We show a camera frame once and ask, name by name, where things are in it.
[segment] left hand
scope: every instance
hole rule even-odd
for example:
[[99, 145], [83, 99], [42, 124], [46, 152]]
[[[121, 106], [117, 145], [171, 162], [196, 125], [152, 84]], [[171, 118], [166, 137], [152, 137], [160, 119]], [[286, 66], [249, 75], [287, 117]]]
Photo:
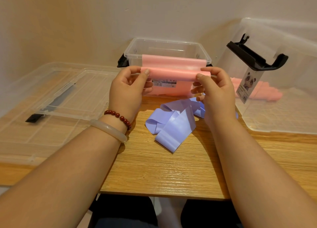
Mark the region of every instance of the left hand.
[[128, 66], [120, 71], [111, 83], [109, 93], [109, 110], [114, 110], [132, 122], [137, 114], [142, 95], [150, 93], [153, 88], [150, 71], [145, 70], [141, 74], [140, 66]]

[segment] white wall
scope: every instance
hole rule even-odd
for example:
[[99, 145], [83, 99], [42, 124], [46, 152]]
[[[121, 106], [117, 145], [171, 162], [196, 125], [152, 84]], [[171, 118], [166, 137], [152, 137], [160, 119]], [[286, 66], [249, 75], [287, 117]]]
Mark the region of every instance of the white wall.
[[41, 64], [116, 65], [136, 37], [201, 42], [216, 62], [240, 18], [317, 22], [315, 0], [0, 0], [0, 89]]

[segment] barcode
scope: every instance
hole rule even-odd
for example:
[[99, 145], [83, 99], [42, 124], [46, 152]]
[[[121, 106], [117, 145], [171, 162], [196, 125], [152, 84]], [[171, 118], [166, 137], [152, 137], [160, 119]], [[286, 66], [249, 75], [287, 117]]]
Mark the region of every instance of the barcode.
[[163, 86], [163, 83], [153, 82], [153, 86]]

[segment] hand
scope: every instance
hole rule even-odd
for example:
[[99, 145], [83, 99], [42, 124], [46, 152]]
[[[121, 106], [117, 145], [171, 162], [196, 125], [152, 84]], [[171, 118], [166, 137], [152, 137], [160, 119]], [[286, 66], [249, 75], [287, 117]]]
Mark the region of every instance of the hand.
[[129, 66], [120, 71], [111, 83], [109, 93], [109, 110], [114, 110], [132, 122], [137, 114], [142, 95], [150, 93], [153, 83], [150, 82], [149, 69], [141, 74], [140, 66]]
[[204, 67], [202, 71], [210, 71], [216, 77], [197, 74], [199, 82], [194, 82], [197, 86], [191, 90], [192, 94], [205, 93], [199, 95], [196, 100], [205, 105], [205, 121], [210, 127], [212, 124], [224, 122], [228, 119], [236, 119], [235, 111], [235, 91], [228, 74], [219, 67]]

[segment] forearm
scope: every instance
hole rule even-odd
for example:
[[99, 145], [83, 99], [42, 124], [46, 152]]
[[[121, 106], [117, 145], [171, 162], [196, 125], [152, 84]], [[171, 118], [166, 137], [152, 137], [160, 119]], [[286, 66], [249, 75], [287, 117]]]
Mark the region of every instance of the forearm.
[[[104, 122], [125, 133], [113, 116]], [[117, 154], [120, 142], [89, 127], [0, 197], [4, 227], [76, 227]]]
[[246, 227], [316, 227], [307, 193], [236, 120], [210, 125], [228, 189]]

